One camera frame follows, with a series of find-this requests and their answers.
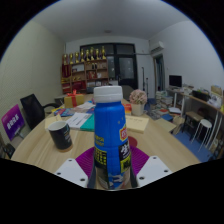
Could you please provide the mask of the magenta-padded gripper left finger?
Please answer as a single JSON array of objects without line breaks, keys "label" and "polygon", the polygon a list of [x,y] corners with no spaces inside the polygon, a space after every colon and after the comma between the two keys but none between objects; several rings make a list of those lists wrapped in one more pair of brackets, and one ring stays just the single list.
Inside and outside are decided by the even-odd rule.
[{"label": "magenta-padded gripper left finger", "polygon": [[67,159],[55,175],[78,186],[93,189],[96,183],[94,148],[89,148],[76,159]]}]

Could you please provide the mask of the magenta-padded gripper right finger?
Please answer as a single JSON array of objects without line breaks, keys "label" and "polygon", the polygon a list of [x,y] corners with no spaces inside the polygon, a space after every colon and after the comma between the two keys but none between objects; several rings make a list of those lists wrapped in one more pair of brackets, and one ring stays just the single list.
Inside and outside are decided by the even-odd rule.
[{"label": "magenta-padded gripper right finger", "polygon": [[146,186],[172,173],[158,156],[148,156],[133,146],[130,149],[130,182],[133,188]]}]

